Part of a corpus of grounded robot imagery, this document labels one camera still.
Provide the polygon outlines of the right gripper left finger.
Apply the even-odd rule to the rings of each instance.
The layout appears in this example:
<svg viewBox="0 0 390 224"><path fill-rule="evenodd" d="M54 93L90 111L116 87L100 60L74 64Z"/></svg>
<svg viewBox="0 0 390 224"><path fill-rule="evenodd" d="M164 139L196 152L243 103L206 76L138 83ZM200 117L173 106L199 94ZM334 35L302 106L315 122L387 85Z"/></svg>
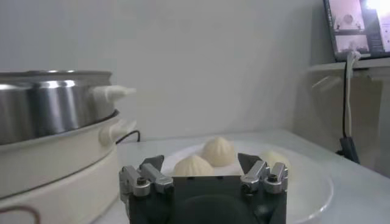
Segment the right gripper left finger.
<svg viewBox="0 0 390 224"><path fill-rule="evenodd" d="M130 195L147 197L152 189L159 194L171 194L174 191L174 180L161 173L164 160L163 155L158 155L146 158L137 168L122 167L119 171L121 201L128 201Z"/></svg>

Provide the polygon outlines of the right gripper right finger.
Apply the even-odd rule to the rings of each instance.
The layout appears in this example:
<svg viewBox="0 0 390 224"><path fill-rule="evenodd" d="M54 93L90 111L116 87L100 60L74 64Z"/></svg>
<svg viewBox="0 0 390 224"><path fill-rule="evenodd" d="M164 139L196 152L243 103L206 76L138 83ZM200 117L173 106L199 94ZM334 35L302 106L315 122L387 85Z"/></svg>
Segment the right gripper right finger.
<svg viewBox="0 0 390 224"><path fill-rule="evenodd" d="M241 190L254 194L262 187L269 194L281 194L288 189L288 167L276 162L270 167L259 156L238 154L239 164L244 172L240 177Z"/></svg>

